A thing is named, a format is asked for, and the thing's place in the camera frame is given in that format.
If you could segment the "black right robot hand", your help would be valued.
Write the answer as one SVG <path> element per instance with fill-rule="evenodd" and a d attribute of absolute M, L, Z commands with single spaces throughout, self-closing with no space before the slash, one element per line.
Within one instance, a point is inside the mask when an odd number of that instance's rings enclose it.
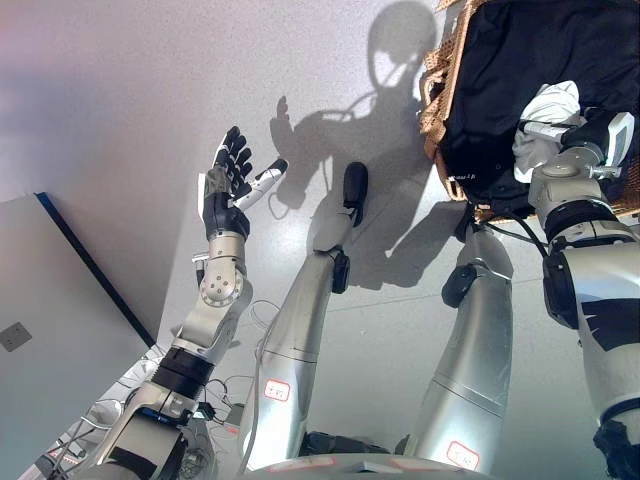
<path fill-rule="evenodd" d="M 582 125 L 521 120 L 518 130 L 536 139 L 554 142 L 564 149 L 596 147 L 599 164 L 618 167 L 625 159 L 633 139 L 635 117 L 630 112 L 589 107 Z"/>

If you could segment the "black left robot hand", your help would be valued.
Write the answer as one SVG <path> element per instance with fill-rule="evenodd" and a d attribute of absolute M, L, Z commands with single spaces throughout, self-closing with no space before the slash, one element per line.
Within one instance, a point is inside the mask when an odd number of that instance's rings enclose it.
<path fill-rule="evenodd" d="M 233 232 L 247 239 L 250 222 L 245 211 L 260 200 L 285 175 L 289 163 L 277 158 L 256 173 L 252 151 L 238 126 L 224 135 L 206 173 L 198 176 L 198 214 L 206 238 Z"/>

